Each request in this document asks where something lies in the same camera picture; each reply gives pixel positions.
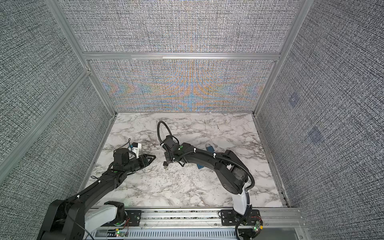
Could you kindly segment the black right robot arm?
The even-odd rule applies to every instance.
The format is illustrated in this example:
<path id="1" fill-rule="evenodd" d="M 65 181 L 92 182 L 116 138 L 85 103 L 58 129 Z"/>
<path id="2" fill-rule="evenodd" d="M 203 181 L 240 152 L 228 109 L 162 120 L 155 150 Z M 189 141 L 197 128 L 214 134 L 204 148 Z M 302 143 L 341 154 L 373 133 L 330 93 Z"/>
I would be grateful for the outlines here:
<path id="1" fill-rule="evenodd" d="M 233 151 L 209 152 L 188 143 L 179 144 L 170 135 L 160 145 L 167 164 L 196 164 L 214 171 L 223 188 L 232 195 L 234 211 L 241 216 L 247 213 L 251 207 L 249 191 L 255 186 L 255 179 Z"/>

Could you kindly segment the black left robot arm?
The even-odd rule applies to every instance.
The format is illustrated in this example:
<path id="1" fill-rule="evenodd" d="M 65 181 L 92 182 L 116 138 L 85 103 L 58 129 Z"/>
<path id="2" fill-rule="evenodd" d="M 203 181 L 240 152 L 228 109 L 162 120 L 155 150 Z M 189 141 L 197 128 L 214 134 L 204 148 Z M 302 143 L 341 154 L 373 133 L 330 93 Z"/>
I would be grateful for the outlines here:
<path id="1" fill-rule="evenodd" d="M 137 156 L 127 148 L 114 152 L 114 161 L 90 186 L 65 200 L 53 201 L 44 217 L 38 240 L 82 240 L 86 229 L 86 213 L 107 193 L 118 188 L 128 175 L 148 167 L 155 155 Z"/>

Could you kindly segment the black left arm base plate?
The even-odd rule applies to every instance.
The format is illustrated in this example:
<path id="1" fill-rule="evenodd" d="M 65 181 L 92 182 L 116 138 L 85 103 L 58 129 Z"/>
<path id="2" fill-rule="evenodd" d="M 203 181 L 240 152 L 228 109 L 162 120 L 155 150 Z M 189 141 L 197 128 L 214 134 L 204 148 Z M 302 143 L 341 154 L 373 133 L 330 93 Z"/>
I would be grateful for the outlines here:
<path id="1" fill-rule="evenodd" d="M 141 210 L 125 210 L 126 215 L 125 218 L 123 218 L 122 222 L 116 222 L 116 223 L 106 223 L 103 225 L 103 227 L 117 227 L 117 228 L 123 228 L 123 227 L 138 227 L 141 222 L 142 218 L 142 211 Z"/>

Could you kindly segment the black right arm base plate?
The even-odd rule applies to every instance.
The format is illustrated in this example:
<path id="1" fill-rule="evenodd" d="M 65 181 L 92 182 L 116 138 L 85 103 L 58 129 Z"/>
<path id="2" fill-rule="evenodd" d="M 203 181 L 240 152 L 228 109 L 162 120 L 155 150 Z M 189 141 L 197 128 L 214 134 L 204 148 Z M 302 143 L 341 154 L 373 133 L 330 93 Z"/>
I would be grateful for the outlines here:
<path id="1" fill-rule="evenodd" d="M 218 215 L 223 226 L 235 226 L 242 218 L 242 215 L 234 210 L 220 210 Z M 263 220 L 259 210 L 251 209 L 246 218 L 241 222 L 242 226 L 262 226 Z"/>

